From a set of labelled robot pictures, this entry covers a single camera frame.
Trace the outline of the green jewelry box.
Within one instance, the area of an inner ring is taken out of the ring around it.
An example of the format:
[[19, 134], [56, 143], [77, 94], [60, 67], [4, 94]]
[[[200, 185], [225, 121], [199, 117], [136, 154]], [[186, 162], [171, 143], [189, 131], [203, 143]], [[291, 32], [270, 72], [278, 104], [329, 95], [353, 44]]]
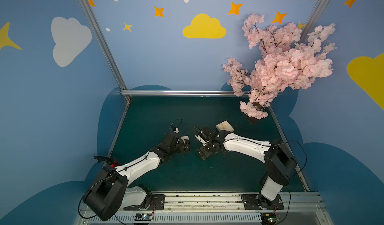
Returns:
[[205, 161], [211, 155], [214, 155], [216, 152], [217, 152], [217, 148], [213, 146], [201, 146], [200, 148], [197, 149], [197, 153], [203, 161]]

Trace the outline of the white lift-off lid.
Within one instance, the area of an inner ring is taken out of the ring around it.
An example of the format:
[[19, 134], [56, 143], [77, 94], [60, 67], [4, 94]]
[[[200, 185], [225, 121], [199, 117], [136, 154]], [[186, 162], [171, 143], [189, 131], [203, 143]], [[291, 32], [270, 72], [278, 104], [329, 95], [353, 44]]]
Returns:
[[180, 137], [181, 139], [181, 153], [187, 153], [191, 150], [191, 143], [188, 136]]

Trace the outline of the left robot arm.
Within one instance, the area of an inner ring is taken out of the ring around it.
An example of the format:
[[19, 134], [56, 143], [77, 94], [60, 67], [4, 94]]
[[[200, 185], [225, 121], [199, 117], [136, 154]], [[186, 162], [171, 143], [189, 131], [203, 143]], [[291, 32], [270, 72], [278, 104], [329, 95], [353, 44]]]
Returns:
[[117, 167], [104, 166], [82, 196], [81, 202], [102, 221], [114, 216], [122, 204], [126, 207], [147, 208], [152, 192], [143, 186], [135, 186], [127, 192], [128, 186], [142, 175], [168, 162], [171, 156], [189, 152], [190, 149], [188, 136], [180, 137], [177, 132], [169, 131], [157, 146], [149, 149], [140, 158]]

